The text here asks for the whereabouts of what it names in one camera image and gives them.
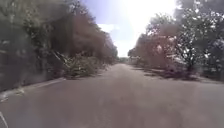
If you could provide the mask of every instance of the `tree foliage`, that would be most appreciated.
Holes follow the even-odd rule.
[[[68,70],[93,73],[117,56],[109,34],[79,0],[0,0],[0,22],[0,90],[36,82],[29,77],[37,74],[42,81]]]
[[[224,10],[222,6],[224,2],[222,0],[178,0],[177,4],[178,8],[174,17],[157,15],[150,21],[146,34],[139,37],[136,47],[130,51],[129,55],[137,55],[147,60],[149,64],[156,63],[153,57],[161,58],[165,62],[168,62],[171,57],[172,62],[182,63],[189,74],[200,69],[201,73],[208,77],[222,78],[224,73]],[[153,46],[158,44],[165,57],[169,56],[169,59],[156,56],[158,51]]]

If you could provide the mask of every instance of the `curb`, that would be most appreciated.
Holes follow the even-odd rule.
[[[20,87],[20,88],[16,88],[16,89],[13,89],[13,90],[1,92],[0,93],[0,103],[7,100],[9,96],[21,95],[21,94],[24,94],[26,91],[31,91],[31,90],[36,89],[36,88],[41,88],[41,87],[48,86],[48,85],[55,84],[55,83],[59,83],[59,82],[65,81],[65,80],[66,80],[65,78],[58,78],[58,79],[55,79],[55,80],[45,81],[45,82],[42,82],[42,83],[32,84],[32,85],[28,85],[26,87]]]

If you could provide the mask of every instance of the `sunlight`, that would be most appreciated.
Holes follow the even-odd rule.
[[[122,0],[122,10],[128,16],[134,31],[132,41],[129,46],[119,48],[119,52],[128,52],[127,48],[133,48],[139,35],[145,32],[145,28],[156,13],[166,13],[173,15],[176,0]]]

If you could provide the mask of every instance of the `sky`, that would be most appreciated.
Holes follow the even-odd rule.
[[[82,0],[117,46],[118,56],[126,57],[156,13],[173,15],[176,0]]]

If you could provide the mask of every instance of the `gray pavement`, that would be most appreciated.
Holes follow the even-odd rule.
[[[224,86],[145,76],[125,64],[0,103],[8,128],[223,128]],[[0,128],[6,128],[0,119]]]

